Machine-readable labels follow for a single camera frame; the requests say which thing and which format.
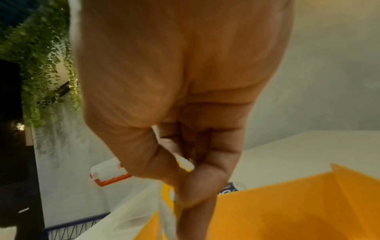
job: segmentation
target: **hanging plant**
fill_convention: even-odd
[[[63,58],[69,74],[70,100],[80,109],[78,78],[72,65],[68,38],[70,9],[67,0],[51,0],[21,25],[7,29],[0,38],[0,58],[18,63],[26,125],[40,127],[51,107],[62,102],[56,91],[60,76],[57,64]]]

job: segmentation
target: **hand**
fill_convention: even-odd
[[[291,0],[81,4],[71,5],[70,37],[85,122],[129,173],[175,188],[179,239],[204,239],[247,116],[284,54]]]

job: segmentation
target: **green leaves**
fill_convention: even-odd
[[[67,0],[46,1],[38,11],[16,28],[1,27],[0,58],[20,65],[23,85],[24,120],[40,127],[51,114],[52,104],[63,99],[55,91],[60,76],[56,65],[63,56],[69,74],[70,100],[81,108],[78,78],[72,65],[68,40],[70,9]]]

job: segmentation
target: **white table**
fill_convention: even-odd
[[[331,171],[336,163],[380,179],[380,131],[309,131],[245,150],[231,181],[249,189]],[[114,214],[78,240],[106,240],[102,231]]]

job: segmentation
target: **light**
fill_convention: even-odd
[[[19,130],[19,131],[24,131],[24,130],[25,130],[25,125],[23,125],[22,123],[18,123],[18,124],[16,125],[16,128],[17,128],[17,130]]]

